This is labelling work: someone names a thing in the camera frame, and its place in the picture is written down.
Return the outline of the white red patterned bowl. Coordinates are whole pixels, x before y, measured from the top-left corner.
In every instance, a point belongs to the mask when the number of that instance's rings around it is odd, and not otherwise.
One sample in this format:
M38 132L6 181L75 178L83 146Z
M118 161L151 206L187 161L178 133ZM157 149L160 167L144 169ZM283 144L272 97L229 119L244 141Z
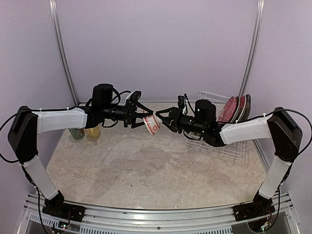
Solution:
M156 135L162 125L162 120L155 114L143 118L145 126L151 135Z

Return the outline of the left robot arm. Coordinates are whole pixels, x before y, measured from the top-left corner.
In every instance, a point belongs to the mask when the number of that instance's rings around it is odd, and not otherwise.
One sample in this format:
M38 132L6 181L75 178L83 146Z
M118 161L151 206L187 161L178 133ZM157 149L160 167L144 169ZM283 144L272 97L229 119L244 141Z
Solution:
M113 102L114 98L120 98L120 93L113 85L104 83L93 88L92 98L85 106L50 110L22 106L10 117L13 123L8 141L17 158L15 162L22 166L30 182L50 200L48 207L55 215L65 216L68 205L57 198L60 192L39 159L37 136L55 130L91 129L104 124L107 119L122 121L124 127L142 126L144 122L137 122L137 119L144 119L153 111L139 102L140 97L140 91L131 92L124 105L120 105Z

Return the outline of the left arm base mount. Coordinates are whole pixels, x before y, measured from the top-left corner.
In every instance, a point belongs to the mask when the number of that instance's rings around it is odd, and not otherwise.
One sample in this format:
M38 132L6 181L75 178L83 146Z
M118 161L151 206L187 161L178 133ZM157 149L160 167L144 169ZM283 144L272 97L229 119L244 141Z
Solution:
M63 194L58 190L58 193L52 199L45 199L42 211L44 214L53 217L82 222L85 207L66 203Z

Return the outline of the pale yellow mug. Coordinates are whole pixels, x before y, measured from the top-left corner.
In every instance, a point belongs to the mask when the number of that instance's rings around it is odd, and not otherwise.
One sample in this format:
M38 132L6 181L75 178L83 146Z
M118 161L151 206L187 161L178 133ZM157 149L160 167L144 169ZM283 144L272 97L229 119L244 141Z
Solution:
M92 142L94 145L98 144L98 139L100 137L100 127L99 125L94 128L84 129L86 133L86 138L88 141Z

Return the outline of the teal floral mug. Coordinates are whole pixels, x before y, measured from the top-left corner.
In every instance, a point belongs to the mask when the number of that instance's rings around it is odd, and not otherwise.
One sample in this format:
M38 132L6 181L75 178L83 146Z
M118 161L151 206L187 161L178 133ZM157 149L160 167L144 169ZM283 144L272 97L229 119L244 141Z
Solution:
M81 140L85 136L84 129L70 128L69 132L74 140Z

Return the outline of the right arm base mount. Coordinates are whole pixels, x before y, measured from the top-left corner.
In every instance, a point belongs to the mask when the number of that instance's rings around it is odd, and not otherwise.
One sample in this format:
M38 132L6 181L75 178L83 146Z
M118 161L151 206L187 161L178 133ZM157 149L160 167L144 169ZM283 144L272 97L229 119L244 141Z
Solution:
M272 198L265 198L257 192L252 202L240 203L233 206L234 217L236 221L242 221L269 215L275 212Z

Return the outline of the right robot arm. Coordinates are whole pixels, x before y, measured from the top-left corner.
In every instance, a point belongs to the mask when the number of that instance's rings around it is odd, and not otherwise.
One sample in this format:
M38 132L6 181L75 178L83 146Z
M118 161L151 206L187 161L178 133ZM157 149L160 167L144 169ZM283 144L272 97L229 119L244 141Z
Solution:
M197 133L213 147L223 147L245 140L263 138L273 140L275 157L258 190L261 197L249 206L249 211L253 216L262 215L269 206L266 199L274 195L291 165L299 156L302 140L300 127L282 107L250 120L226 123L216 121L216 106L206 99L195 102L193 116L183 113L183 105L182 97L179 97L178 107L157 111L156 116L172 132Z

